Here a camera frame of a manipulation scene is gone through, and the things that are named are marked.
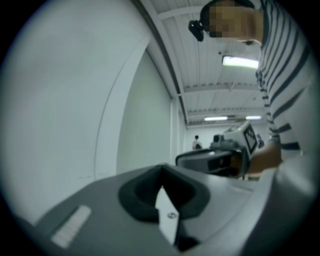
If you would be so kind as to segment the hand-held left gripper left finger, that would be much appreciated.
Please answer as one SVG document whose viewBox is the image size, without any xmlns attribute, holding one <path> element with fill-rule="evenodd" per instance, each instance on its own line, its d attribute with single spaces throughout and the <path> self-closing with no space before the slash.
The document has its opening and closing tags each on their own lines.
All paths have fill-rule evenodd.
<svg viewBox="0 0 320 256">
<path fill-rule="evenodd" d="M 156 198 L 179 177 L 162 164 L 100 179 L 54 206 L 36 229 L 68 256 L 178 255 L 160 231 Z"/>
</svg>

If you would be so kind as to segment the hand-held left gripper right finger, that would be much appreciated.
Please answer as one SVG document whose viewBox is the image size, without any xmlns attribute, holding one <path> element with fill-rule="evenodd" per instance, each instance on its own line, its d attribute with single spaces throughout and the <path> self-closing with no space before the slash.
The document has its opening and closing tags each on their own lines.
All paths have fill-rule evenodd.
<svg viewBox="0 0 320 256">
<path fill-rule="evenodd" d="M 258 187 L 257 181 L 239 180 L 205 174 L 185 168 L 164 165 L 175 175 L 182 175 L 208 191 L 208 200 L 200 196 L 205 206 L 200 214 L 182 219 L 187 237 L 198 242 L 184 252 L 171 249 L 166 256 L 239 256 L 252 225 L 246 225 L 244 216 L 248 203 Z"/>
</svg>

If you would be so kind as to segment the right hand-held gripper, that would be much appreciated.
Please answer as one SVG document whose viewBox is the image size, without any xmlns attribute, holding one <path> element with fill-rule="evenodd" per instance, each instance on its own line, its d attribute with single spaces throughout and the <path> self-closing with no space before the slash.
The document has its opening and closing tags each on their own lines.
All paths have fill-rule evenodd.
<svg viewBox="0 0 320 256">
<path fill-rule="evenodd" d="M 247 120 L 214 135 L 210 149 L 178 155 L 175 165 L 210 175 L 241 177 L 247 174 L 257 145 L 254 129 Z"/>
</svg>

